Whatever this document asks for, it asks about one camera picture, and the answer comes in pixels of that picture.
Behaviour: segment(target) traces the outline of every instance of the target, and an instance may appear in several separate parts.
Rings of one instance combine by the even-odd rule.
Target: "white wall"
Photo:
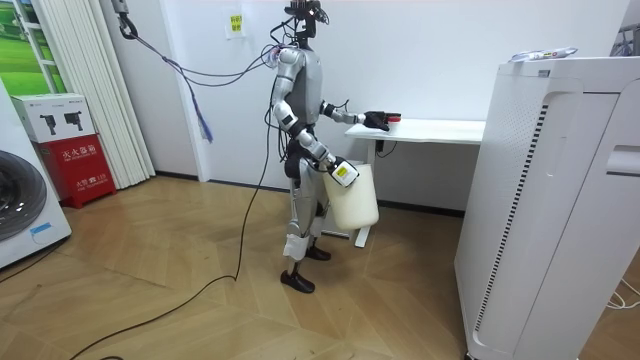
[[[223,9],[233,2],[163,0],[176,58],[184,66],[236,72],[269,42],[286,18],[286,1],[243,2],[248,37],[227,41]],[[576,46],[581,56],[607,56],[627,0],[356,1],[323,3],[331,25],[311,46],[323,59],[325,99],[352,111],[383,109],[405,117],[483,119],[498,64],[522,50]],[[135,12],[131,15],[137,19]],[[259,178],[274,71],[262,69],[224,89],[198,88],[215,142],[199,142],[205,176],[255,184]],[[364,159],[364,144],[347,140],[329,119],[318,136],[333,152]],[[276,159],[265,185],[287,187]],[[380,198],[464,209],[477,147],[398,146],[378,162]]]
[[[128,3],[140,34],[158,50],[168,52],[159,0]],[[178,80],[155,55],[122,37],[111,0],[100,0],[100,5],[155,169],[197,175]]]

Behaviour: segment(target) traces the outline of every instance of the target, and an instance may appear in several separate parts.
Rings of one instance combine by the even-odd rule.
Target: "wooden floor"
[[[82,210],[65,209],[71,239],[0,285],[0,359],[69,359],[103,335],[174,307],[210,279],[233,274],[251,195],[159,177]],[[178,312],[80,358],[462,358],[452,263],[461,219],[381,209],[365,249],[320,240],[334,258],[304,263],[302,273],[317,290],[303,295],[279,282],[288,216],[286,194],[260,192],[237,283],[222,280]],[[31,261],[3,270],[0,279]],[[630,280],[638,284],[640,277]],[[637,359],[639,311],[607,312],[582,360]]]

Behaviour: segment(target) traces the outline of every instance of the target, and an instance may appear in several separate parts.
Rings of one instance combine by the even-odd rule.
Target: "robot shoulder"
[[[304,52],[298,48],[284,48],[280,51],[278,59],[281,63],[287,65],[304,65],[305,56]]]

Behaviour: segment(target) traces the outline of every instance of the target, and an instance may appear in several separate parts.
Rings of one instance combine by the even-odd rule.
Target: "white desk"
[[[484,121],[474,120],[416,120],[402,119],[390,132],[368,129],[364,125],[352,126],[345,135],[355,139],[368,140],[367,164],[373,168],[376,160],[376,140],[413,142],[471,144],[482,142]],[[356,246],[363,248],[369,236],[369,227],[362,228],[356,236]]]

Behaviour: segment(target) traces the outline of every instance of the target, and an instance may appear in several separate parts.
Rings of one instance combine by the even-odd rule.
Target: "red fire extinguisher box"
[[[42,155],[63,206],[80,209],[88,201],[116,193],[98,135],[34,145]]]

